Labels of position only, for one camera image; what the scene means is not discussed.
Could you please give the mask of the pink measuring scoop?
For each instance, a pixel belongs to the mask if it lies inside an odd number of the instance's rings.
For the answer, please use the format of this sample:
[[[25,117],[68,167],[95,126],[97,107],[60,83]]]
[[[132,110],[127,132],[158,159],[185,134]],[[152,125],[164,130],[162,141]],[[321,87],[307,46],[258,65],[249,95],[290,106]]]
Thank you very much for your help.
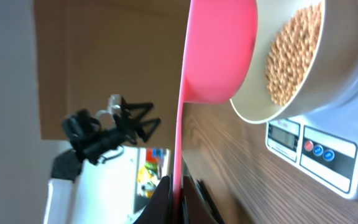
[[[183,106],[224,103],[235,95],[250,67],[257,23],[255,0],[190,2],[175,128],[175,202],[181,194]]]

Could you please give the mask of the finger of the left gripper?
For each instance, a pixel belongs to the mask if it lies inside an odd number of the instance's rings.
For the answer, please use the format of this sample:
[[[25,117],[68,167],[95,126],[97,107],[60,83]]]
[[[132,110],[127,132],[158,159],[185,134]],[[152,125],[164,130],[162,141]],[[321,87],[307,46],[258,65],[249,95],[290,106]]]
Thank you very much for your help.
[[[143,140],[143,142],[147,142],[151,138],[155,130],[158,128],[160,123],[161,123],[160,118],[154,118],[154,119],[140,122],[137,127],[138,137],[140,137],[141,140]]]
[[[121,119],[125,123],[149,123],[153,119],[144,119],[146,115],[153,109],[154,104],[145,103],[128,103],[121,98]]]

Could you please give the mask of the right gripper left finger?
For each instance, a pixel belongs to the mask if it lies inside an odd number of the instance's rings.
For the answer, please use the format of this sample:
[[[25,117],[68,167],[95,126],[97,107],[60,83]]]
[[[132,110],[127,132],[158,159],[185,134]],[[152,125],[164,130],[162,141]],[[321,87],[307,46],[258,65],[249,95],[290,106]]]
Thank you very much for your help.
[[[149,203],[134,224],[169,224],[172,222],[172,181],[170,176],[160,180]]]

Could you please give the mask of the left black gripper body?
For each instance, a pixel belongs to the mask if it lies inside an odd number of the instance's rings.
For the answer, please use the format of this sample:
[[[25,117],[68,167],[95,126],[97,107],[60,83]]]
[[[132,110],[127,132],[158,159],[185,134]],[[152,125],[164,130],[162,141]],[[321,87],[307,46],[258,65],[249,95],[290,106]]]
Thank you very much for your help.
[[[124,139],[131,145],[137,145],[136,127],[140,123],[139,113],[135,113],[138,110],[138,106],[127,105],[123,106],[120,112],[113,115],[113,120],[119,129],[124,134]]]

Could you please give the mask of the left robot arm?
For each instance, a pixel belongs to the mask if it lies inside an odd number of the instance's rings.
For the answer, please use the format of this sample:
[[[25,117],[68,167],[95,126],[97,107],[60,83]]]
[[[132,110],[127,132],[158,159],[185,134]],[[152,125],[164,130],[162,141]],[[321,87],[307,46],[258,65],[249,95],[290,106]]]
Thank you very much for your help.
[[[112,160],[105,153],[116,151],[125,143],[147,143],[161,123],[160,118],[145,120],[154,108],[152,102],[128,103],[121,95],[111,95],[108,107],[95,116],[82,109],[62,121],[62,129],[71,148],[52,162],[44,223],[65,223],[73,186],[88,161],[97,166]]]

